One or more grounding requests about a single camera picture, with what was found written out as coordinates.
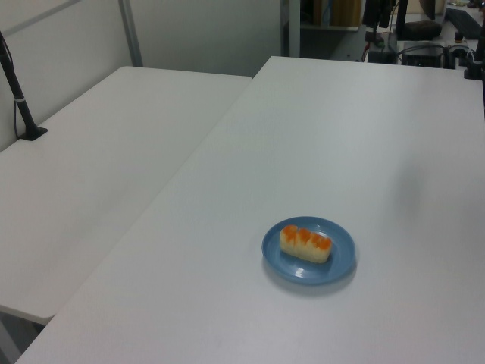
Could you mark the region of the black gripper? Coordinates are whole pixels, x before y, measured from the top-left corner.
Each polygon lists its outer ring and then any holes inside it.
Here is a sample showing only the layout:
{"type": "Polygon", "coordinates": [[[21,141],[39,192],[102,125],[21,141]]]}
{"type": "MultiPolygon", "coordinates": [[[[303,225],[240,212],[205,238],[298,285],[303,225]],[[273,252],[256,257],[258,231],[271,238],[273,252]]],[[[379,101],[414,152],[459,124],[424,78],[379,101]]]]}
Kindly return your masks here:
{"type": "Polygon", "coordinates": [[[365,10],[362,18],[364,25],[373,26],[373,42],[380,41],[380,35],[377,33],[377,25],[387,28],[390,22],[391,1],[390,0],[366,0],[365,10]]]}

